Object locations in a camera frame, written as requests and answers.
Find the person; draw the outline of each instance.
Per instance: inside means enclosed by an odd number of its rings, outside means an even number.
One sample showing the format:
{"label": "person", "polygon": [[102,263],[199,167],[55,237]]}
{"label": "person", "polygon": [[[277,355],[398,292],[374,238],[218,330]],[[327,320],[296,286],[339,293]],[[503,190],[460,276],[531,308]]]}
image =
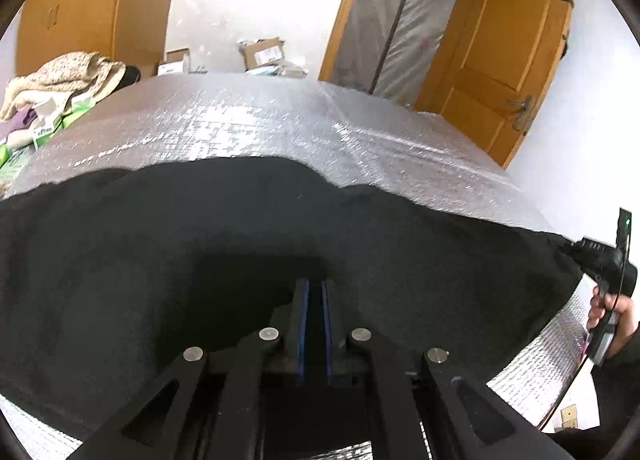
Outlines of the person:
{"label": "person", "polygon": [[[599,288],[593,289],[587,328],[595,328],[612,310],[615,295],[599,296]],[[598,399],[600,426],[591,429],[566,429],[550,435],[576,460],[602,460],[607,456],[627,424],[638,411],[640,414],[640,332],[633,300],[620,295],[615,312],[619,315],[618,327],[602,366],[591,371]],[[640,459],[640,436],[619,457]]]}

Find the finger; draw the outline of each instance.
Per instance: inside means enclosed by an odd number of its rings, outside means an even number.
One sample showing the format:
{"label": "finger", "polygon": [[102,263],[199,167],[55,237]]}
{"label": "finger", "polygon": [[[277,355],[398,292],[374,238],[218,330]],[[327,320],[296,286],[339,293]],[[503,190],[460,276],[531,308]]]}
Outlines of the finger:
{"label": "finger", "polygon": [[[614,294],[606,294],[604,297],[604,306],[607,310],[613,310],[613,303],[616,300],[616,296]],[[632,310],[634,307],[634,302],[631,301],[630,297],[625,296],[624,294],[620,294],[618,296],[618,302],[616,303],[616,312],[625,313],[628,310]]]}
{"label": "finger", "polygon": [[589,311],[589,318],[596,318],[596,319],[602,319],[604,317],[604,309],[599,309],[597,307],[594,307],[593,309],[591,309]]}

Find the wooden wardrobe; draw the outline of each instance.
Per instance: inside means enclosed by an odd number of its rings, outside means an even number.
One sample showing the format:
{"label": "wooden wardrobe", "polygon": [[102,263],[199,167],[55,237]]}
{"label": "wooden wardrobe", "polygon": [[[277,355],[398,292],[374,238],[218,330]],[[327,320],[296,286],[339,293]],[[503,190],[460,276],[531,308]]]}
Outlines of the wooden wardrobe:
{"label": "wooden wardrobe", "polygon": [[97,50],[154,75],[164,57],[171,0],[26,0],[16,53],[25,76],[74,50]]}

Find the plastic sheet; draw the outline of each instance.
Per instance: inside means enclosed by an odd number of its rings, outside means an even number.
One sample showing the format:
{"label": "plastic sheet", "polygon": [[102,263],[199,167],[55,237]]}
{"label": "plastic sheet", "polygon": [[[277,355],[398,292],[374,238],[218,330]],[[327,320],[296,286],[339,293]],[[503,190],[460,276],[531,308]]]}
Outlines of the plastic sheet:
{"label": "plastic sheet", "polygon": [[406,0],[374,90],[414,105],[456,0]]}
{"label": "plastic sheet", "polygon": [[[117,92],[39,150],[8,194],[104,167],[235,155],[290,157],[337,185],[372,183],[435,209],[550,230],[507,174],[442,117],[328,83],[242,74],[161,76]],[[581,282],[490,382],[533,424],[577,369],[590,297]]]}
{"label": "plastic sheet", "polygon": [[369,91],[400,1],[355,0],[329,81]]}

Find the round metal pin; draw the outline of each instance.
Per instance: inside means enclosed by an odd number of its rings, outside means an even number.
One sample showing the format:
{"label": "round metal pin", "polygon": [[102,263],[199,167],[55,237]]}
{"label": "round metal pin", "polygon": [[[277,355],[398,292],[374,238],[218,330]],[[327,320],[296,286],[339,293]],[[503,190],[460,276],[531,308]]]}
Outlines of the round metal pin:
{"label": "round metal pin", "polygon": [[204,355],[204,352],[202,351],[202,348],[200,348],[199,346],[189,347],[187,348],[187,350],[182,352],[182,357],[184,357],[184,360],[189,362],[200,361],[203,355]]}
{"label": "round metal pin", "polygon": [[260,333],[258,335],[263,341],[273,341],[274,339],[278,338],[280,332],[278,332],[277,328],[273,328],[273,326],[267,326],[260,330]]}
{"label": "round metal pin", "polygon": [[371,339],[371,332],[366,328],[356,328],[351,330],[351,337],[354,341],[368,341]]}
{"label": "round metal pin", "polygon": [[449,352],[442,348],[432,348],[427,352],[428,360],[433,363],[444,363],[444,361],[447,360],[447,357],[449,357]]}

